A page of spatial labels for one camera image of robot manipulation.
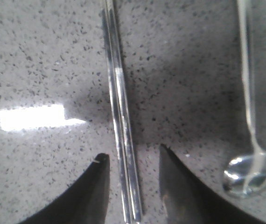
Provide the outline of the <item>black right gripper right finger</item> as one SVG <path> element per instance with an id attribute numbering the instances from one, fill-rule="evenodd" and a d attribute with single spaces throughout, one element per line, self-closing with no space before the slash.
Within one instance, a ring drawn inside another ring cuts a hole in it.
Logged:
<path id="1" fill-rule="evenodd" d="M 159 146 L 160 197 L 168 224 L 261 224 L 223 199 L 166 145 Z"/>

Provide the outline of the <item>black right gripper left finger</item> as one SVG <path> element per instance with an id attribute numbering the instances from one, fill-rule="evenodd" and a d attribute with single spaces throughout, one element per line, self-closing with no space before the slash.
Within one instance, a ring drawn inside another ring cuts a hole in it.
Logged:
<path id="1" fill-rule="evenodd" d="M 108 207 L 110 158 L 98 154 L 58 198 L 22 224 L 104 224 Z"/>

